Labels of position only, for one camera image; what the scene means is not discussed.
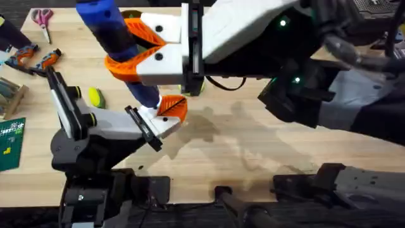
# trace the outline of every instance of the pink scissors handle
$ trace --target pink scissors handle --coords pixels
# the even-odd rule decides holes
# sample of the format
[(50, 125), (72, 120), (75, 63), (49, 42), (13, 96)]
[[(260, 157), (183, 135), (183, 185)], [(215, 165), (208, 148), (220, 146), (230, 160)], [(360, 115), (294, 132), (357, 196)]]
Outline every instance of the pink scissors handle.
[(50, 9), (35, 9), (31, 13), (31, 19), (38, 25), (48, 26), (48, 21), (52, 15), (53, 11)]

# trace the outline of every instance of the green circuit board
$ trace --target green circuit board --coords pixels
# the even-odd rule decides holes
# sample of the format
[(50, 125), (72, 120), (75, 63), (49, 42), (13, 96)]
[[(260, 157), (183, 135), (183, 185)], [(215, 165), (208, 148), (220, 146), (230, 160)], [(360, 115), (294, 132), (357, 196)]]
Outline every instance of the green circuit board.
[(25, 118), (0, 123), (0, 171), (18, 168)]

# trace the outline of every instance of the screw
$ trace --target screw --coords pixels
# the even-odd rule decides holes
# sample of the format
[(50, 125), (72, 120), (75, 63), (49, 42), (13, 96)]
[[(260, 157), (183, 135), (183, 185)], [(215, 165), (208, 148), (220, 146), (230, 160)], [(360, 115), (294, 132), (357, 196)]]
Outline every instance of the screw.
[(154, 55), (154, 58), (155, 58), (156, 60), (160, 61), (160, 60), (163, 59), (163, 55), (162, 55), (162, 53), (157, 53), (157, 54)]
[(155, 31), (157, 31), (157, 32), (163, 31), (163, 27), (162, 27), (161, 25), (156, 26), (154, 29), (155, 29)]

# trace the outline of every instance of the scissors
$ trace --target scissors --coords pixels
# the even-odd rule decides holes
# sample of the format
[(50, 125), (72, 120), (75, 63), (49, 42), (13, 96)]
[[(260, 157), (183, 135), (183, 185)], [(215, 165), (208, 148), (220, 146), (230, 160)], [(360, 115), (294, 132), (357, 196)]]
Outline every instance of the scissors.
[(51, 44), (52, 42), (47, 27), (48, 21), (52, 16), (53, 11), (51, 9), (35, 9), (31, 13), (31, 19), (41, 27), (44, 36), (49, 44)]

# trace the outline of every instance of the wooden table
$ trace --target wooden table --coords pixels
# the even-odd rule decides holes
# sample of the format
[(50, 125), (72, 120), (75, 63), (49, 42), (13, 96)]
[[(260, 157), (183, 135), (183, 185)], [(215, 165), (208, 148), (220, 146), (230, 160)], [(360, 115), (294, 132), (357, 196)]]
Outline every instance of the wooden table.
[[(68, 85), (98, 87), (110, 110), (138, 106), (124, 83), (104, 67), (105, 52), (75, 9), (53, 9), (49, 30), (53, 45), (40, 28), (26, 19), (22, 31), (42, 51), (32, 64), (55, 48), (63, 57), (55, 68)], [(137, 8), (144, 12), (178, 15), (179, 8)], [(0, 207), (58, 205), (65, 177), (51, 168), (49, 145), (59, 129), (47, 81), (4, 67), (1, 75), (29, 86), (15, 118), (26, 117), (20, 168), (0, 173)], [(235, 86), (240, 79), (223, 80)], [(198, 98), (189, 98), (187, 122), (165, 139), (155, 153), (144, 146), (119, 164), (139, 175), (171, 177), (172, 203), (209, 202), (217, 185), (233, 187), (246, 200), (274, 200), (269, 190), (275, 174), (313, 174), (322, 163), (341, 162), (359, 168), (405, 172), (403, 147), (378, 139), (322, 127), (286, 124), (265, 110), (257, 99), (266, 80), (248, 80), (236, 92), (206, 84)], [(177, 86), (161, 86), (162, 94), (179, 93)]]

